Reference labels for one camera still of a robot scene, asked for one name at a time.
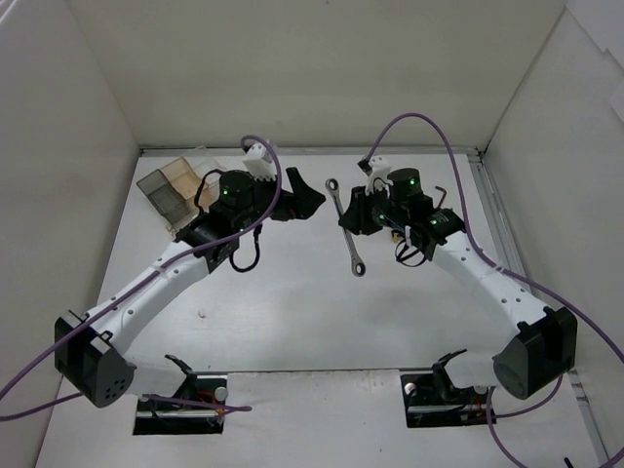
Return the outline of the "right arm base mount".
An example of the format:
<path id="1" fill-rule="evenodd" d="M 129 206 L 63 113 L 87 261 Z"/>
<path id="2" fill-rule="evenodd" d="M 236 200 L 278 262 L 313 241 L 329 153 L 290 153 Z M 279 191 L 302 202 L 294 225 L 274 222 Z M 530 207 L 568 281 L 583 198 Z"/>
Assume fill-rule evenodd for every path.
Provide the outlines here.
<path id="1" fill-rule="evenodd" d="M 406 425 L 409 429 L 466 427 L 487 424 L 493 409 L 486 409 L 488 392 L 455 387 L 446 372 L 449 361 L 466 350 L 447 353 L 430 370 L 400 374 Z"/>

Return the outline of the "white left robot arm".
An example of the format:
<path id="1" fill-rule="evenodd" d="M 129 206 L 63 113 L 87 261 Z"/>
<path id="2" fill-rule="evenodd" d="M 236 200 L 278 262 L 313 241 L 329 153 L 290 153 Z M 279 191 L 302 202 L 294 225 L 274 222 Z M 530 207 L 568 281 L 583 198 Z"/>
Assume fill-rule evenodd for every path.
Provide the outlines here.
<path id="1" fill-rule="evenodd" d="M 56 369 L 95 407 L 128 393 L 137 367 L 127 357 L 144 328 L 172 301 L 213 273 L 239 248 L 240 237 L 264 220 L 306 220 L 325 203 L 298 169 L 281 180 L 240 170 L 219 172 L 218 196 L 175 235 L 164 253 L 108 303 L 55 322 Z"/>

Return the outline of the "large silver ratchet wrench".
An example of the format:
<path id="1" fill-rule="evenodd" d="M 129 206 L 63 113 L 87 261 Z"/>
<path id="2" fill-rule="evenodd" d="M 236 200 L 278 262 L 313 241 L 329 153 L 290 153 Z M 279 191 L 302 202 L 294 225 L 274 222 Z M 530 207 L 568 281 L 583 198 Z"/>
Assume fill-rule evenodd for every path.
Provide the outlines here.
<path id="1" fill-rule="evenodd" d="M 338 219 L 341 219 L 344 214 L 344 209 L 340 200 L 339 183 L 335 178 L 328 178 L 325 182 L 325 187 L 331 197 L 334 204 Z M 347 250 L 350 256 L 351 272 L 355 277 L 362 278 L 367 272 L 367 268 L 362 258 L 360 257 L 352 234 L 344 227 L 340 226 Z"/>

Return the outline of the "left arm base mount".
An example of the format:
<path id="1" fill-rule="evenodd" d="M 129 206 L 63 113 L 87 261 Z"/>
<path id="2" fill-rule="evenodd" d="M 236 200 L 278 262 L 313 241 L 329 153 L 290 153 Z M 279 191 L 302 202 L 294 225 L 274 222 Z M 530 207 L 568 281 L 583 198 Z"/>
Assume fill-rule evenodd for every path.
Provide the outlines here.
<path id="1" fill-rule="evenodd" d="M 171 397 L 138 401 L 134 436 L 220 435 L 225 425 L 228 377 L 198 372 L 174 355 L 165 358 L 183 373 Z"/>

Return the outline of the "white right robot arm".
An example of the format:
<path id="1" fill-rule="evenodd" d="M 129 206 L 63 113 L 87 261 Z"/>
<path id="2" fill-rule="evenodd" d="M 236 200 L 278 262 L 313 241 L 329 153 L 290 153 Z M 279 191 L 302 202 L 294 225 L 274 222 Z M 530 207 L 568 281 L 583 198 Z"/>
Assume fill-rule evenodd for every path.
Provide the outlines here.
<path id="1" fill-rule="evenodd" d="M 433 374 L 434 395 L 452 402 L 466 387 L 500 386 L 526 400 L 574 367 L 577 320 L 565 307 L 555 310 L 501 270 L 486 263 L 472 246 L 464 221 L 449 208 L 437 208 L 425 195 L 414 168 L 371 175 L 351 190 L 339 225 L 354 235 L 384 228 L 456 280 L 485 311 L 502 346 L 491 357 L 462 351 Z"/>

